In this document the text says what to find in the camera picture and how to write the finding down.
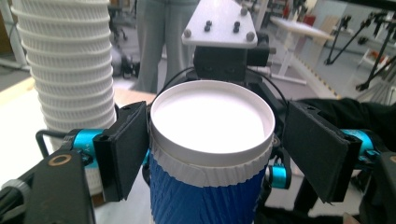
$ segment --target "wire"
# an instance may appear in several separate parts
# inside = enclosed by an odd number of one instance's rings
[[[117,104],[114,104],[114,109],[116,111],[116,119],[120,117],[120,107]]]
[[[148,163],[143,165],[142,176],[143,176],[143,179],[145,180],[146,184],[149,187],[151,176],[150,176],[150,170],[149,170],[149,164]]]
[[[253,69],[248,68],[248,71],[252,72],[253,74],[263,77],[265,80],[267,80],[277,91],[277,93],[279,93],[280,97],[282,98],[283,104],[287,105],[288,101],[286,100],[285,96],[283,95],[282,91],[279,89],[279,87],[268,77],[266,77],[264,74],[259,73],[257,71],[254,71]]]
[[[176,75],[174,75],[168,82],[166,82],[166,83],[163,85],[163,88],[158,92],[158,94],[155,96],[154,100],[152,100],[151,103],[148,104],[148,106],[151,106],[151,105],[154,103],[154,101],[157,99],[157,97],[158,97],[161,93],[163,93],[164,91],[166,91],[166,90],[168,89],[168,86],[169,86],[178,76],[180,76],[180,75],[181,75],[182,73],[184,73],[184,72],[187,72],[188,70],[193,70],[193,69],[195,69],[195,68],[194,68],[194,67],[188,67],[188,68],[185,68],[185,69],[181,70],[181,71],[178,72]]]
[[[37,141],[38,147],[40,148],[41,155],[43,155],[43,158],[46,158],[50,154],[47,150],[46,143],[44,142],[44,135],[63,139],[66,137],[67,133],[60,133],[60,132],[49,131],[49,130],[40,130],[35,134],[35,140]]]

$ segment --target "screw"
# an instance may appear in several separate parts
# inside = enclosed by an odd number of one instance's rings
[[[250,31],[249,33],[247,33],[247,41],[248,42],[253,41],[254,37],[256,37],[256,35],[253,32]]]
[[[52,159],[49,160],[49,165],[50,166],[60,166],[63,164],[68,163],[69,161],[72,160],[72,156],[69,154],[62,154],[59,156],[56,156]]]
[[[246,7],[241,8],[241,15],[246,16],[248,14],[248,9]]]
[[[191,30],[190,29],[185,29],[184,30],[184,36],[186,38],[190,38],[191,37]]]

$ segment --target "paper cup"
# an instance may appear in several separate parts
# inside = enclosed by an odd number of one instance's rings
[[[97,92],[102,92],[102,90],[112,85],[112,77],[91,83],[81,83],[80,85],[49,84],[35,80],[35,89],[38,93],[44,92],[49,95],[60,96],[60,98],[63,96],[74,96],[78,98],[80,96],[95,95]]]
[[[99,117],[103,112],[108,112],[114,109],[113,99],[103,101],[97,106],[91,108],[72,108],[72,109],[60,109],[50,106],[41,105],[41,112],[46,118],[52,118],[57,120],[70,120],[70,119],[94,119]]]
[[[112,86],[105,88],[104,90],[97,92],[94,95],[88,96],[71,96],[71,97],[61,97],[57,95],[46,94],[44,92],[38,93],[38,100],[40,104],[46,107],[52,107],[62,110],[71,110],[75,108],[79,109],[90,109],[101,105],[103,101],[114,98],[114,90]]]
[[[37,49],[49,53],[86,53],[86,52],[97,52],[102,49],[106,49],[111,46],[110,39],[108,36],[103,36],[92,40],[91,42],[81,43],[67,43],[60,41],[47,41],[40,38],[32,38],[29,35],[25,35],[21,42],[25,49]]]
[[[39,66],[51,68],[83,69],[87,67],[100,66],[111,60],[111,48],[97,54],[80,54],[75,56],[45,54],[41,51],[27,50],[26,58]]]
[[[17,30],[21,35],[21,39],[32,38],[34,40],[42,40],[51,43],[65,43],[65,44],[90,44],[92,41],[97,41],[102,38],[109,38],[111,35],[110,30],[103,35],[96,35],[91,37],[58,37],[58,36],[48,36],[43,34],[38,34],[37,32],[30,32],[23,29],[19,24],[17,24]]]
[[[13,0],[18,11],[63,20],[94,21],[108,16],[107,5],[103,4],[58,4],[56,1]]]
[[[59,120],[51,117],[44,116],[44,122],[47,127],[52,130],[63,130],[70,132],[73,129],[100,129],[106,127],[108,123],[114,121],[116,118],[116,112],[114,108],[109,111],[105,111],[95,118],[92,119],[70,119],[70,120]]]
[[[50,71],[39,70],[37,68],[30,70],[30,75],[34,80],[38,80],[43,83],[65,83],[65,84],[87,84],[91,82],[98,82],[102,79],[106,79],[113,76],[113,67],[109,64],[102,67],[102,70],[91,71],[87,73],[54,73]]]
[[[70,1],[70,0],[27,0],[27,1],[56,3],[60,6],[74,5],[74,4],[81,4],[82,6],[86,6],[86,5],[92,5],[92,6],[105,5],[106,6],[110,3],[110,1],[108,1],[108,0],[73,0],[73,1]]]
[[[275,128],[255,93],[219,81],[177,85],[151,108],[155,223],[252,223]]]
[[[32,33],[53,37],[82,38],[104,35],[109,31],[110,17],[95,21],[70,21],[67,19],[47,18],[39,15],[27,14],[11,7],[11,11],[18,16],[18,24],[22,29]]]

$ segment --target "gray pants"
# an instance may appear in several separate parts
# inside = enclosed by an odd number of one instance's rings
[[[137,91],[157,93],[158,64],[166,46],[165,83],[190,65],[194,47],[183,45],[181,35],[198,0],[138,0],[137,36],[140,50]]]

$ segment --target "metal stand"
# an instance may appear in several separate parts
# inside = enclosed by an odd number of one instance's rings
[[[370,101],[382,105],[390,105],[392,98],[396,97],[396,64],[393,63],[384,77],[371,89],[358,96],[358,101],[363,101],[371,96]]]
[[[300,38],[300,35],[291,32],[291,31],[286,31],[286,37],[284,39],[284,46],[286,47],[286,52],[285,56],[283,57],[283,60],[281,62],[281,66],[279,69],[278,74],[272,74],[271,77],[284,80],[284,81],[289,81],[293,83],[298,83],[302,85],[306,85],[306,81],[303,79],[295,78],[295,77],[287,77],[286,76],[286,71],[288,70],[289,65],[291,64],[291,60],[293,59],[293,54],[294,50],[297,46],[298,40]]]
[[[261,0],[260,11],[259,14],[257,15],[257,19],[254,24],[254,28],[256,29],[256,31],[260,31],[260,29],[262,28],[262,21],[264,20],[264,15],[265,12],[267,11],[267,6],[268,6],[268,0]]]
[[[17,62],[12,62],[9,60],[0,59],[0,65],[21,69],[24,71],[29,71],[30,67],[27,65],[25,54],[21,46],[20,36],[17,29],[10,22],[14,22],[12,18],[11,10],[9,9],[8,1],[0,1],[0,11],[3,16],[3,21],[5,22],[6,31],[9,37],[9,42],[11,43],[12,50],[15,55]]]

